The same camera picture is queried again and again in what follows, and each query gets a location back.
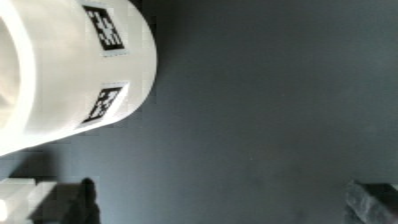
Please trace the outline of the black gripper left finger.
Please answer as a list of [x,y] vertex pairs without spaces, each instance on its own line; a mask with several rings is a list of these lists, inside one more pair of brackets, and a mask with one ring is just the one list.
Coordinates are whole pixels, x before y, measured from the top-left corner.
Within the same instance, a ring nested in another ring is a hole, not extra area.
[[58,183],[28,215],[32,224],[101,224],[96,198],[90,178],[78,183]]

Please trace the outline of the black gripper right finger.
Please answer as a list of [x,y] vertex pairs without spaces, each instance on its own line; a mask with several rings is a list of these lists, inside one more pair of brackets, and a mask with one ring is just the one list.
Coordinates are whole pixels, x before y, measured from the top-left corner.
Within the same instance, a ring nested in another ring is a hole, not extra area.
[[398,224],[398,185],[348,183],[343,224]]

